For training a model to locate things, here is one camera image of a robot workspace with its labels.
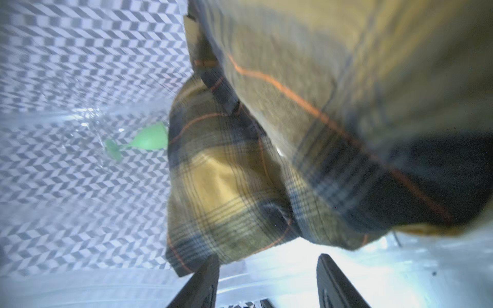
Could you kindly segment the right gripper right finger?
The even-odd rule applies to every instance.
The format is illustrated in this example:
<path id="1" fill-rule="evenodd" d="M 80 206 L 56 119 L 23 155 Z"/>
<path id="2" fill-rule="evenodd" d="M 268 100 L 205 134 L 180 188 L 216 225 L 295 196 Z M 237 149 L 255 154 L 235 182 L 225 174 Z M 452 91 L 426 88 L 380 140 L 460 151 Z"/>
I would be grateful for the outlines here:
<path id="1" fill-rule="evenodd" d="M 318 258 L 317 287 L 320 307 L 370 308 L 328 254 L 321 254 Z"/>

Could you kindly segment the clear plastic vacuum bag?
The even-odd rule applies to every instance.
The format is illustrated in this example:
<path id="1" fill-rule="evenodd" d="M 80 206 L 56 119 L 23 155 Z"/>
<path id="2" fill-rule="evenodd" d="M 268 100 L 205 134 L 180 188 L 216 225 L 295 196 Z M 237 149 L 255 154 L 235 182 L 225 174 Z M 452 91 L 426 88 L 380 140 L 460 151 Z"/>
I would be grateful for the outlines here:
<path id="1" fill-rule="evenodd" d="M 192 77 L 190 1 L 1 2 L 1 306 L 167 307 L 168 128 Z M 358 250 L 301 237 L 220 263 L 215 307 L 320 307 L 328 254 L 371 307 L 491 307 L 492 205 L 460 234 L 391 230 Z"/>

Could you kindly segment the yellow plaid shirt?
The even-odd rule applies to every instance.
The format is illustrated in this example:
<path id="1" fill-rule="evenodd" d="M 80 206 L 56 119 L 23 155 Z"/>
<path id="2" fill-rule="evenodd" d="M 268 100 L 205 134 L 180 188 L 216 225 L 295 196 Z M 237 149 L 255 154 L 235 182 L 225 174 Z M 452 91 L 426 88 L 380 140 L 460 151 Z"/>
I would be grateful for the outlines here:
<path id="1" fill-rule="evenodd" d="M 450 236 L 492 205 L 491 1 L 190 1 L 169 119 L 180 276 L 296 238 Z"/>

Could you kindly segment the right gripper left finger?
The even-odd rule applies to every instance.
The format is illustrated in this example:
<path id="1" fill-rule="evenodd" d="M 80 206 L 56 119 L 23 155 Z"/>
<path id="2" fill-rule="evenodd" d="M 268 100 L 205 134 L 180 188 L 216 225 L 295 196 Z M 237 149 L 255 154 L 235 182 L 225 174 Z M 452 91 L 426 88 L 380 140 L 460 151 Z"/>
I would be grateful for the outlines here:
<path id="1" fill-rule="evenodd" d="M 214 308 L 219 276 L 218 256 L 210 255 L 167 308 Z"/>

